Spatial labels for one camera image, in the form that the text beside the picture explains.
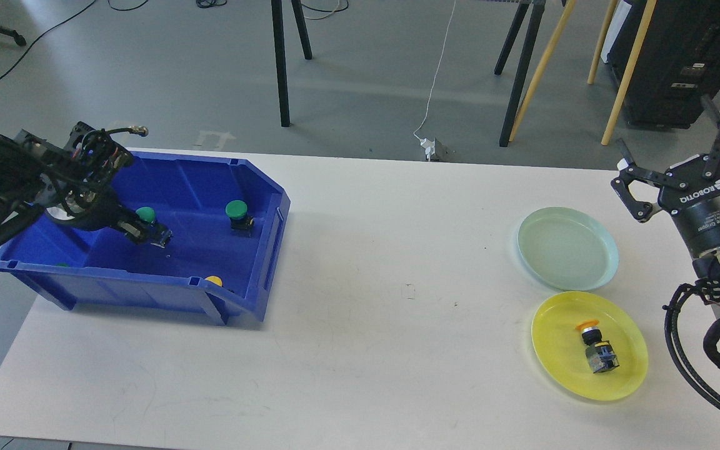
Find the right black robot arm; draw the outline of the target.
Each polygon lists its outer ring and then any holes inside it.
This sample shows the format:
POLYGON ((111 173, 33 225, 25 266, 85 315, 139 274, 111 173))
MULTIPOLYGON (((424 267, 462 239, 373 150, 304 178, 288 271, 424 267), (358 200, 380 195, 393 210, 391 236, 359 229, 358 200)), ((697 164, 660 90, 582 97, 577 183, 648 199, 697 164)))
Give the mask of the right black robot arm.
MULTIPOLYGON (((678 319, 689 297, 697 296, 703 304, 720 307, 720 107, 708 94, 702 95, 701 103, 717 127, 709 152, 657 172, 638 166, 626 143, 618 139, 622 159, 611 187, 640 223, 661 211, 668 213, 685 243, 697 279, 692 284, 681 284, 664 306, 664 336, 669 355, 683 378, 720 410, 720 394, 689 362, 678 335, 678 319)), ((720 369, 720 318, 709 326, 702 347, 720 369)))

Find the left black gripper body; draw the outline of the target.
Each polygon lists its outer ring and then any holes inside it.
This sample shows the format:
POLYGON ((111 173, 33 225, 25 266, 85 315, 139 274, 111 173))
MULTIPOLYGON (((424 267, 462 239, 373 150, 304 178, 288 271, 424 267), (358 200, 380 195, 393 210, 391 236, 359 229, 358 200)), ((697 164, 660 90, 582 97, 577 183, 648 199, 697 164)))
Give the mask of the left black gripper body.
POLYGON ((69 192, 64 202, 47 209, 49 219, 62 226, 83 231, 116 227, 126 220, 126 208, 114 188, 69 192))

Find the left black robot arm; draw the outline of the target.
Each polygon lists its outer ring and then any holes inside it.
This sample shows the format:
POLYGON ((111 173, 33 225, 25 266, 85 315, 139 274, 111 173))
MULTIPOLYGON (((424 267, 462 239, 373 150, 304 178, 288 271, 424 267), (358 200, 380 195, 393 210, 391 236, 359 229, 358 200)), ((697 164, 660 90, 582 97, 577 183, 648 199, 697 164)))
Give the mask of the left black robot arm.
POLYGON ((148 208, 128 209, 112 181, 135 158, 114 135, 147 136, 145 126, 96 129, 79 122, 64 146, 21 131, 0 134, 0 247, 38 219, 82 231, 111 228, 133 243, 166 247, 172 231, 148 208))

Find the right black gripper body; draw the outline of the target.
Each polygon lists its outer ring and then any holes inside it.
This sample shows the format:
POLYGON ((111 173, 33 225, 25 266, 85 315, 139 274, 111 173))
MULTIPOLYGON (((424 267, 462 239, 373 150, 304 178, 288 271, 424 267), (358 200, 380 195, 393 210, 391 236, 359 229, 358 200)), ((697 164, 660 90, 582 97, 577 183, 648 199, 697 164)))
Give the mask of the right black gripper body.
POLYGON ((685 191, 662 187, 658 205, 668 211, 692 259, 702 258, 720 247, 720 165, 706 179, 706 158, 689 157, 668 169, 685 191))

